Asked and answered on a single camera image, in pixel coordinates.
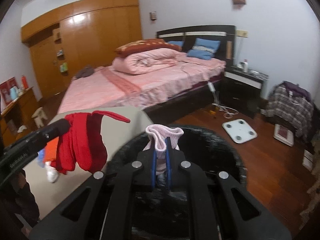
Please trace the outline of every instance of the white bottle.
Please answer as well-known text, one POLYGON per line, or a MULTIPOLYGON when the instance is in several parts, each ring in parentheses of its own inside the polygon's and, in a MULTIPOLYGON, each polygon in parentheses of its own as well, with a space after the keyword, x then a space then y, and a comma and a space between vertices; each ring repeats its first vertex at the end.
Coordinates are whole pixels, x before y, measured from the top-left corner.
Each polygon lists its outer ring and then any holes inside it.
POLYGON ((249 67, 249 64, 248 64, 248 61, 245 59, 244 62, 243 62, 243 72, 248 72, 248 67, 249 67))

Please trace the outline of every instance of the poster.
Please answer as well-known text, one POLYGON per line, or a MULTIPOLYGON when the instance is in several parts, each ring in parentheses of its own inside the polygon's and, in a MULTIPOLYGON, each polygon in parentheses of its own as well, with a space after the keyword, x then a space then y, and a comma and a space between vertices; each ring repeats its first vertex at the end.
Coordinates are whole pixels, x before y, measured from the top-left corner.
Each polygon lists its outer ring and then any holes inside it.
POLYGON ((18 84, 17 84, 17 81, 16 81, 16 78, 13 77, 13 78, 10 78, 8 81, 8 86, 9 86, 9 90, 13 87, 18 87, 18 84))
POLYGON ((10 97, 9 83, 7 81, 0 84, 0 93, 2 95, 2 99, 4 100, 4 103, 6 105, 8 105, 12 102, 11 97, 10 97))

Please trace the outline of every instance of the pillow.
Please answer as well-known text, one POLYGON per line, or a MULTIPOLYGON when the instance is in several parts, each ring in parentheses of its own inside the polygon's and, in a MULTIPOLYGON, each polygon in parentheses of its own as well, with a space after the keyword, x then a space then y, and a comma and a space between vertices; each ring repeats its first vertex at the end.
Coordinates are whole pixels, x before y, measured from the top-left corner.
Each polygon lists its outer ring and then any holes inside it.
POLYGON ((169 44, 178 45, 180 47, 183 46, 183 41, 168 41, 169 44))
POLYGON ((187 57, 197 57, 199 59, 210 60, 212 58, 212 53, 205 50, 191 49, 189 50, 187 57))
POLYGON ((220 41, 210 41, 196 38, 196 42, 191 50, 189 50, 187 57, 197 57, 200 59, 209 60, 214 57, 214 54, 220 46, 220 41))
POLYGON ((163 39, 148 39, 142 41, 135 41, 125 44, 116 49, 116 53, 118 57, 127 57, 131 54, 144 52, 147 50, 153 49, 160 49, 160 48, 167 48, 167 49, 174 49, 177 51, 181 51, 181 47, 174 44, 168 44, 163 39))

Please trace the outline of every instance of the screw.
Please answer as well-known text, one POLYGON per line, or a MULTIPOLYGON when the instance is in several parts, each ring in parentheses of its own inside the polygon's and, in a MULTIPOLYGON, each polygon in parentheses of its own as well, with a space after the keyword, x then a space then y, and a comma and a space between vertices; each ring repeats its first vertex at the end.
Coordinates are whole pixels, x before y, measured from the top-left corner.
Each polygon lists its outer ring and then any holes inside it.
POLYGON ((222 179, 227 179, 229 177, 229 174, 226 171, 220 171, 219 177, 222 179))
POLYGON ((183 168, 189 168, 191 166, 191 163, 188 162, 188 161, 183 161, 180 163, 180 165, 183 167, 183 168))
POLYGON ((140 168, 142 166, 142 163, 140 161, 134 161, 131 165, 134 168, 140 168))
POLYGON ((95 178, 95 179, 101 179, 101 178, 103 178, 103 172, 102 171, 96 171, 94 174, 93 174, 93 177, 95 178))

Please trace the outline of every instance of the pink bedsheet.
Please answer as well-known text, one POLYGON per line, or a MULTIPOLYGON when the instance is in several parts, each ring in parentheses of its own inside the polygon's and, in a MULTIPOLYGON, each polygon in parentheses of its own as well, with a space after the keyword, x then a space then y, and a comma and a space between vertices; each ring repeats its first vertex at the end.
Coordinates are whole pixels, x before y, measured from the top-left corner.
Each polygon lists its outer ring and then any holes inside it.
POLYGON ((179 63, 175 66, 142 75, 122 73, 115 71, 113 66, 108 67, 114 74, 141 89, 141 93, 132 93, 130 95, 109 82, 102 74, 104 67, 99 67, 93 75, 72 81, 58 113, 128 105, 144 109, 164 103, 171 97, 191 89, 195 84, 219 75, 224 71, 226 64, 218 59, 204 61, 196 58, 187 58, 185 53, 182 52, 178 61, 179 63))

